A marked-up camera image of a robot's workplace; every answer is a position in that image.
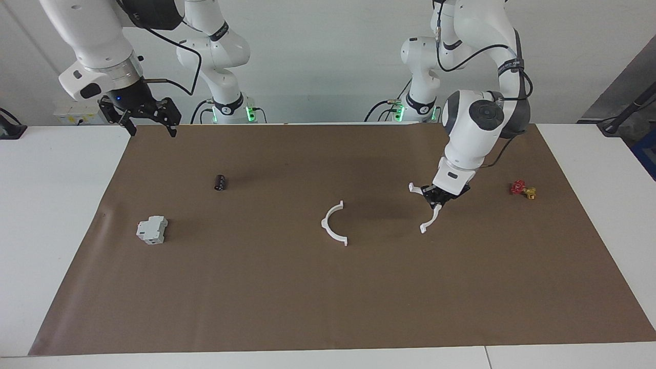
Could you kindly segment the blue crate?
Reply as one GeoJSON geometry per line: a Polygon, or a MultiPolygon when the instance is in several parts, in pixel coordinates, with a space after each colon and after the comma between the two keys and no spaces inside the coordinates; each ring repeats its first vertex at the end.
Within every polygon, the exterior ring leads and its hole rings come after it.
{"type": "Polygon", "coordinates": [[[630,150],[651,178],[656,181],[656,129],[638,140],[630,150]]]}

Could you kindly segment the white power strip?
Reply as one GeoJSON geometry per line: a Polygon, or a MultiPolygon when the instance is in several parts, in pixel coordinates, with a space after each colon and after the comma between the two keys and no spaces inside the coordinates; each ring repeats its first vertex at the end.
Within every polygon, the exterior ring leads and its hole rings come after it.
{"type": "Polygon", "coordinates": [[[63,125],[89,126],[104,125],[100,108],[96,106],[56,107],[52,115],[63,125]]]}

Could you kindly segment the brown paper table mat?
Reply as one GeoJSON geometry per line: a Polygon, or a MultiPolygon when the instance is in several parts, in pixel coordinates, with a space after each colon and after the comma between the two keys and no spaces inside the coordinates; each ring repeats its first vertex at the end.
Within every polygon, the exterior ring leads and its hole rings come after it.
{"type": "Polygon", "coordinates": [[[434,124],[141,126],[30,355],[656,341],[535,126],[420,233],[433,213],[408,183],[431,182],[446,141],[434,124]],[[321,227],[341,200],[347,247],[321,227]],[[150,216],[162,244],[136,236],[150,216]]]}

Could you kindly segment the white circuit breaker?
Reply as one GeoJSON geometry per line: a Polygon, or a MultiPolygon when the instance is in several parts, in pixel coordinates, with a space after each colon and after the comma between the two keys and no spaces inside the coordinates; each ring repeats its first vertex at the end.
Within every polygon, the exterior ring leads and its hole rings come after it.
{"type": "Polygon", "coordinates": [[[150,216],[148,220],[139,222],[136,236],[148,245],[162,244],[168,223],[164,216],[150,216]]]}

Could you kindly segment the black tripod leg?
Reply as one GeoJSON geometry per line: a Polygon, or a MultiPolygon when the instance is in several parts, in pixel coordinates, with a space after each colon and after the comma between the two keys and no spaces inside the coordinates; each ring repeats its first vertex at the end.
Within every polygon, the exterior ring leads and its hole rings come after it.
{"type": "Polygon", "coordinates": [[[604,136],[616,136],[621,124],[625,123],[635,112],[644,110],[656,102],[656,81],[647,87],[635,100],[618,115],[599,121],[596,126],[604,136]]]}

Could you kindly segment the black desk stand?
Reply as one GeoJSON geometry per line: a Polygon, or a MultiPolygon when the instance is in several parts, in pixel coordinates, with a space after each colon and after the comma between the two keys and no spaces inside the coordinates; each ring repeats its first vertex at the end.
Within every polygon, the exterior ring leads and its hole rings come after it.
{"type": "Polygon", "coordinates": [[[17,140],[27,128],[12,113],[0,107],[0,140],[17,140]]]}

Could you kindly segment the red handwheel brass valve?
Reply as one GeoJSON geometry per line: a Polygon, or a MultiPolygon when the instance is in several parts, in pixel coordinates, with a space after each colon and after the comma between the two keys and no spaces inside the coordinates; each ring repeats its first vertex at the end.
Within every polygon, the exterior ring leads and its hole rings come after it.
{"type": "Polygon", "coordinates": [[[526,199],[536,199],[537,189],[535,187],[527,186],[524,180],[516,180],[510,184],[510,194],[520,195],[526,199]]]}

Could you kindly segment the white half pipe clamp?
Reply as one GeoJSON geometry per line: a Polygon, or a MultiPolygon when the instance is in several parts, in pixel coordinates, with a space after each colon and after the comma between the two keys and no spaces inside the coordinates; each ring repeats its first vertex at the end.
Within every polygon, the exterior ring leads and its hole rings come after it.
{"type": "MultiPolygon", "coordinates": [[[[412,193],[419,194],[422,196],[421,188],[414,185],[413,182],[408,183],[408,190],[412,193]]],[[[424,222],[420,225],[420,233],[425,234],[430,227],[438,218],[441,208],[433,209],[433,216],[427,222],[424,222]]]]}
{"type": "Polygon", "coordinates": [[[324,218],[321,220],[321,227],[322,227],[322,229],[324,229],[324,231],[326,231],[326,233],[327,233],[327,234],[328,234],[328,235],[329,235],[334,241],[337,241],[337,242],[339,242],[339,243],[342,243],[342,245],[343,245],[344,247],[347,247],[347,245],[349,244],[349,243],[348,243],[349,240],[347,239],[347,237],[346,237],[346,236],[342,236],[342,235],[340,235],[340,234],[338,234],[338,233],[335,233],[335,232],[331,229],[331,226],[330,226],[330,218],[331,218],[331,216],[332,216],[334,213],[336,213],[336,212],[338,212],[338,211],[340,211],[340,210],[343,210],[343,208],[344,208],[344,201],[341,200],[341,201],[339,201],[339,203],[337,203],[336,205],[334,205],[333,207],[331,207],[330,209],[328,209],[328,210],[326,211],[326,214],[325,214],[324,218]]]}

